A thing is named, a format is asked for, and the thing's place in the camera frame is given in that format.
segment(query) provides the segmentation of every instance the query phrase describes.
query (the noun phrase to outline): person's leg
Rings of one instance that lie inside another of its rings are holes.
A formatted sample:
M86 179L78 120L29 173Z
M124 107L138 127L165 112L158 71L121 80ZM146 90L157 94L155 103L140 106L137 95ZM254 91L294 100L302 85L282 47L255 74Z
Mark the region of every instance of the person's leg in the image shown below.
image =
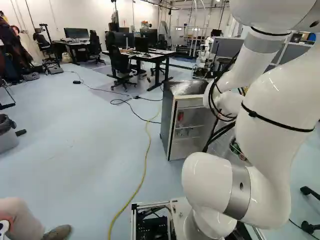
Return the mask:
M6 235L11 240L41 240L44 236L44 226L20 198L0 199L0 219L10 222L10 230Z

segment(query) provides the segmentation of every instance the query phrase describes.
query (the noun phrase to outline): blue floor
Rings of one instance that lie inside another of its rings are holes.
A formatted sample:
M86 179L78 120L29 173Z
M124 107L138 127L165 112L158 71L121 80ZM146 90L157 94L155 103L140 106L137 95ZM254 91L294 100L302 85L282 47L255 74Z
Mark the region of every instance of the blue floor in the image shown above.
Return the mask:
M93 70L73 64L85 83L99 88L112 82ZM176 79L190 79L190 71ZM145 123L127 105L114 106L84 85L74 85L74 73L41 76L39 80L13 86L16 107L4 113L27 129L18 147L0 155L0 198L20 197L46 226L71 224L71 240L107 239L109 224L139 184L143 173L148 136ZM141 95L160 99L160 88ZM0 89L0 102L8 101ZM133 109L145 119L153 117L161 102L131 100ZM152 145L145 182L134 202L167 201L183 196L183 162L167 162L159 137L160 124L150 124ZM301 196L299 187L308 185L320 192L320 130L302 146L292 165L292 215L297 223L307 219L320 223L320 203ZM288 223L280 230L263 231L267 239L310 240ZM115 223L113 240L130 239L130 211Z

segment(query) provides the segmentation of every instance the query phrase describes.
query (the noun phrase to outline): metal cabinet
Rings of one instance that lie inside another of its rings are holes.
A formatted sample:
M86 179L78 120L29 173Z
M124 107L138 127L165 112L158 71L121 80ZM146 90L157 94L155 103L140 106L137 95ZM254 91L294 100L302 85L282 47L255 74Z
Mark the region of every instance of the metal cabinet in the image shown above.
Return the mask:
M168 161L185 159L205 146L215 120L203 106L207 85L202 80L164 84L160 137Z

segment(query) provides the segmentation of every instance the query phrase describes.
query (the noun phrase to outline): yellow cable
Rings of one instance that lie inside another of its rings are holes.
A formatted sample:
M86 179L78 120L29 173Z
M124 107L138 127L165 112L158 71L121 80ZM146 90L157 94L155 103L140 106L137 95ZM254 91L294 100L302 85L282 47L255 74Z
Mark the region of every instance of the yellow cable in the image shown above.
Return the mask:
M150 118L146 123L145 123L145 127L144 127L144 130L146 132L146 134L148 134L148 137L149 137L149 144L148 144L148 147L146 149L146 152L145 152L145 157L144 157L144 170L143 170L143 175L142 175L142 179L141 179L141 182L140 184L138 185L138 187L136 188L134 194L130 197L130 199L128 200L128 202L124 205L124 207L114 216L114 218L112 219L111 223L110 223L110 226L109 226L109 231L108 231L108 240L111 240L111 232L112 232L112 228L114 227L114 224L117 220L117 218L122 214L122 212L128 207L128 205L131 203L131 201L134 199L134 197L137 195L137 193L139 192L140 188L142 187L142 184L144 183L145 181L145 177L146 177L146 173L147 173L147 158L148 158L148 153L149 153L149 150L150 150L150 146L151 146L151 135L148 131L148 124L150 123L150 121L152 121L153 119L155 119L156 117L158 117L158 115L160 114L160 111L161 109L159 109L158 113Z

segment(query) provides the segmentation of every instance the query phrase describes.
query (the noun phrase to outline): shoe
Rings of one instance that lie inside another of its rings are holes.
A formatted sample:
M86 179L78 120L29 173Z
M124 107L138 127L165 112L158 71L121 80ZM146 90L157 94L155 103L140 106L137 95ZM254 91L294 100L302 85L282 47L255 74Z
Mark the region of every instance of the shoe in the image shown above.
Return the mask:
M57 226L55 229L45 233L41 240L66 240L71 235L70 225Z

